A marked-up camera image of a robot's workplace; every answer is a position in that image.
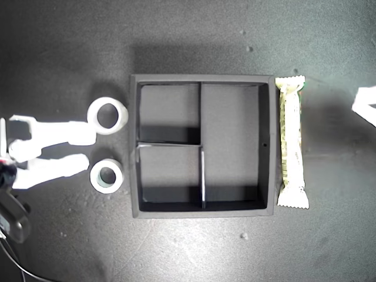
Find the wrapped snack bar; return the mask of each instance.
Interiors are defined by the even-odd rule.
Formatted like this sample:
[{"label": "wrapped snack bar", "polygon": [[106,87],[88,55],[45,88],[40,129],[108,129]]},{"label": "wrapped snack bar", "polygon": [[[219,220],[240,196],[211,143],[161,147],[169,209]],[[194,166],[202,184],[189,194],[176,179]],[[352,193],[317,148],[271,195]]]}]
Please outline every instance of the wrapped snack bar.
[{"label": "wrapped snack bar", "polygon": [[301,155],[300,97],[298,91],[306,78],[276,78],[280,90],[281,157],[284,188],[278,206],[309,208],[304,191],[303,158]]}]

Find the tape roll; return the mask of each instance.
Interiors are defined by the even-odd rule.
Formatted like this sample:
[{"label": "tape roll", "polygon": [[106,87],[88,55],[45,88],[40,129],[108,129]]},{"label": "tape roll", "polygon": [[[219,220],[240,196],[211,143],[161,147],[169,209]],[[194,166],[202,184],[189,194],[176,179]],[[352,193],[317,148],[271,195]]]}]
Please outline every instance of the tape roll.
[{"label": "tape roll", "polygon": [[[100,176],[100,171],[103,168],[111,169],[115,174],[115,182],[113,184],[106,183]],[[124,173],[122,165],[113,159],[104,159],[97,162],[90,171],[90,182],[95,190],[103,194],[111,194],[117,191],[124,181]]]},{"label": "tape roll", "polygon": [[[105,128],[100,125],[98,121],[98,112],[104,105],[111,104],[115,107],[118,112],[118,119],[114,126],[111,128]],[[96,133],[101,135],[109,135],[121,130],[128,122],[128,110],[121,104],[118,100],[115,100],[110,97],[101,97],[96,99],[88,109],[88,124],[92,125],[95,128]]]}]

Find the white object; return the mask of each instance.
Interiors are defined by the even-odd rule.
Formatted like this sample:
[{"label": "white object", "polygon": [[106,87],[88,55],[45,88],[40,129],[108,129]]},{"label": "white object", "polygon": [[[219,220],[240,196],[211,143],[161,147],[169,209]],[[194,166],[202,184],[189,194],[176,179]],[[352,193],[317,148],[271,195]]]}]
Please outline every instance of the white object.
[{"label": "white object", "polygon": [[1,159],[6,157],[6,125],[5,119],[0,119],[0,157]]},{"label": "white object", "polygon": [[352,104],[352,110],[367,122],[376,126],[376,109],[370,105],[376,105],[376,86],[370,88],[360,87],[354,104]]},{"label": "white object", "polygon": [[[118,119],[114,126],[111,128],[105,128],[100,125],[98,121],[98,112],[104,105],[111,104],[114,106],[118,112]],[[110,135],[112,133],[118,132],[124,127],[128,122],[128,110],[121,104],[118,100],[115,100],[110,97],[101,97],[96,99],[88,109],[88,123],[94,127],[96,132],[101,135]]]},{"label": "white object", "polygon": [[6,235],[3,232],[1,232],[1,229],[0,229],[0,239],[6,239]]},{"label": "white object", "polygon": [[281,90],[281,156],[284,187],[278,197],[278,206],[308,209],[310,207],[304,188],[303,158],[300,149],[300,99],[298,91],[306,78],[295,76],[276,78]]},{"label": "white object", "polygon": [[[111,169],[115,174],[115,182],[113,184],[106,183],[100,176],[100,171],[103,168]],[[97,162],[90,172],[90,182],[95,190],[103,194],[111,194],[117,191],[124,181],[124,173],[122,165],[113,159],[104,159]]]},{"label": "white object", "polygon": [[44,147],[65,142],[88,146],[96,142],[96,132],[86,122],[37,122],[34,117],[18,115],[9,120],[28,123],[31,133],[31,140],[17,139],[9,145],[9,155],[19,163],[40,156]]},{"label": "white object", "polygon": [[33,159],[28,169],[17,168],[13,189],[28,189],[48,180],[69,177],[87,170],[89,159],[84,154],[70,155],[62,159]]}]

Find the black tray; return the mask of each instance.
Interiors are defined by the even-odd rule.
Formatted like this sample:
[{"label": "black tray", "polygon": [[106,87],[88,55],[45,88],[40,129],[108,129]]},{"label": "black tray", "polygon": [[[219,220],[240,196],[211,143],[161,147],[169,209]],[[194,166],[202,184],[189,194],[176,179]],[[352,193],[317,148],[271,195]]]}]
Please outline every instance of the black tray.
[{"label": "black tray", "polygon": [[273,214],[273,76],[133,75],[133,217]]}]

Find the dark tabletop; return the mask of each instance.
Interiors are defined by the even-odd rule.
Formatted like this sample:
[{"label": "dark tabletop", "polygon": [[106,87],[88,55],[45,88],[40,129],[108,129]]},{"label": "dark tabletop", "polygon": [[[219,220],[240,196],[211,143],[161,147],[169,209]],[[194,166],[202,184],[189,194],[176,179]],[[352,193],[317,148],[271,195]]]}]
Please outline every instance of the dark tabletop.
[{"label": "dark tabletop", "polygon": [[[350,111],[357,88],[376,85],[374,0],[1,2],[0,116],[84,121],[97,97],[127,105],[131,73],[306,75],[310,209],[133,219],[125,127],[43,151],[117,158],[126,180],[111,196],[89,172],[20,192],[25,267],[60,281],[375,281],[376,129]],[[0,260],[1,280],[17,281]]]}]

